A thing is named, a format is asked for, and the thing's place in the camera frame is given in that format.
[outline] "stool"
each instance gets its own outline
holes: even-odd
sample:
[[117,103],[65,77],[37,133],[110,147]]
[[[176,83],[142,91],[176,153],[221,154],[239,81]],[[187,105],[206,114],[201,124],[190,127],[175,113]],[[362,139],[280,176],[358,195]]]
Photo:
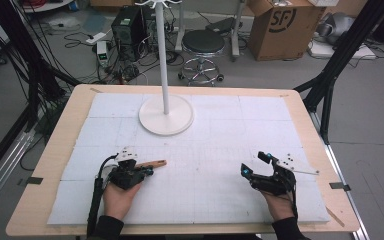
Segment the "stool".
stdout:
[[224,76],[220,74],[217,65],[206,59],[219,55],[224,48],[224,39],[217,33],[209,30],[194,30],[183,36],[182,48],[195,56],[186,61],[180,70],[179,79],[188,79],[188,86],[192,83],[211,83],[214,80],[223,81]]

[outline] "hand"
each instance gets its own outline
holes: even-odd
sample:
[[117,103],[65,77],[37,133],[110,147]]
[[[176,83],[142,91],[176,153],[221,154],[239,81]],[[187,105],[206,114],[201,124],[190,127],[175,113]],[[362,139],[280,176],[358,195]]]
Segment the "hand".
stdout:
[[292,203],[288,195],[282,194],[279,196],[274,196],[271,193],[263,191],[261,191],[261,193],[267,201],[270,214],[272,215],[275,222],[285,218],[294,217],[294,213],[292,211]]
[[104,191],[104,214],[118,220],[123,220],[132,206],[133,198],[141,186],[136,184],[129,190],[124,190],[113,183],[108,183]]

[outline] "round white base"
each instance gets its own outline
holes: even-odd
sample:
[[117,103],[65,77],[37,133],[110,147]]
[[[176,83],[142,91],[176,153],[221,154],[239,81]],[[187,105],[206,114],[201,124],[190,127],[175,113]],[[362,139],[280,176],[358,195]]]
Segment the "round white base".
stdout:
[[139,110],[142,126],[158,135],[170,136],[181,133],[192,124],[193,108],[179,96],[168,96],[169,114],[164,114],[162,96],[148,99]]

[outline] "wooden table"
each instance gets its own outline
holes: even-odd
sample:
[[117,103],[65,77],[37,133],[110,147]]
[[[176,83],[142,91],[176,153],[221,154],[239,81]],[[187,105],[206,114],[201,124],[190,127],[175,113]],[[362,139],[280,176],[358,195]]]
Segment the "wooden table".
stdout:
[[[300,224],[302,232],[355,232],[359,223],[343,190],[333,190],[329,183],[340,182],[300,95],[293,90],[170,87],[172,94],[240,95],[283,98],[311,165],[320,170],[317,184],[331,221],[326,224]],[[158,94],[155,86],[77,86],[40,158],[32,177],[43,178],[40,185],[27,185],[6,232],[10,236],[85,235],[84,226],[47,225],[58,185],[71,156],[96,93]],[[192,224],[192,225],[125,225],[123,234],[206,234],[272,232],[268,224]]]

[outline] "white stand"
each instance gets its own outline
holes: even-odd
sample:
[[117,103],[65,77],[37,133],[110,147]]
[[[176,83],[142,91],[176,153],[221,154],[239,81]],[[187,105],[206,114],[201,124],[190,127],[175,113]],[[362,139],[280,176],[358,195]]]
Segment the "white stand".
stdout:
[[167,62],[165,53],[164,16],[161,0],[152,0],[155,5],[160,56],[161,85],[163,95],[148,99],[139,111],[139,120],[148,131],[169,136],[181,133],[193,122],[193,108],[185,99],[168,95]]

